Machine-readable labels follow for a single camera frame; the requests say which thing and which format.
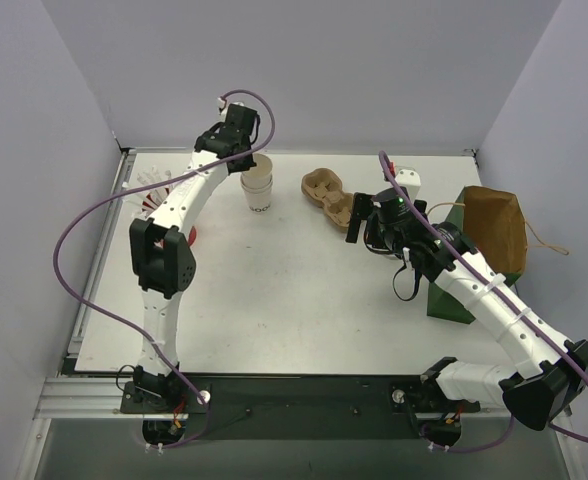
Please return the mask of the brown pulp cup carrier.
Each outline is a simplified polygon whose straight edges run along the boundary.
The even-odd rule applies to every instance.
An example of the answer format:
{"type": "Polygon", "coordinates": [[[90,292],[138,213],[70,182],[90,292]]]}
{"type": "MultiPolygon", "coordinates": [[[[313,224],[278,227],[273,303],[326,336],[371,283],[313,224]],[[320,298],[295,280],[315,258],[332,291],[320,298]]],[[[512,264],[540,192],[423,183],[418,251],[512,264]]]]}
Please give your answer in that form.
{"type": "Polygon", "coordinates": [[[301,191],[308,201],[323,211],[334,227],[343,233],[348,231],[354,194],[343,190],[343,182],[333,170],[317,168],[305,174],[301,191]]]}

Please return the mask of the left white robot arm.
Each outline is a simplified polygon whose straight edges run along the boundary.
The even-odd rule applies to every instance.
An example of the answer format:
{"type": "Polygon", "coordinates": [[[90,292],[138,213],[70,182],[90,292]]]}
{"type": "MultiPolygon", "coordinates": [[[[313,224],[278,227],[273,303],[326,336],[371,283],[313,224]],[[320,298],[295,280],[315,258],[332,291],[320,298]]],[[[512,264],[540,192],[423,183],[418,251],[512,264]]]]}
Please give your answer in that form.
{"type": "Polygon", "coordinates": [[[178,405],[184,392],[172,369],[179,365],[180,300],[196,273],[189,233],[213,191],[230,174],[255,165],[249,150],[258,113],[233,103],[223,109],[222,118],[195,142],[187,170],[196,175],[177,183],[160,207],[129,228],[133,272],[142,290],[143,328],[152,337],[143,341],[133,382],[144,400],[161,412],[178,405]]]}

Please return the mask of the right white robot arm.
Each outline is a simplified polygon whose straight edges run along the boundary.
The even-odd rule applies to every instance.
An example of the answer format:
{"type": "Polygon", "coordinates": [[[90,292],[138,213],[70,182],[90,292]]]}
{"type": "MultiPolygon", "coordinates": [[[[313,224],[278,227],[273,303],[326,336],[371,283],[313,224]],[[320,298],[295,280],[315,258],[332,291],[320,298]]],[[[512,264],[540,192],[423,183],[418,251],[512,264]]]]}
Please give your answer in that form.
{"type": "Polygon", "coordinates": [[[346,240],[362,236],[366,246],[411,265],[416,279],[455,298],[507,353],[510,367],[446,361],[434,378],[447,399],[504,406],[526,427],[544,429],[583,391],[588,341],[573,342],[543,321],[456,224],[429,224],[425,208],[392,188],[358,193],[346,240]]]}

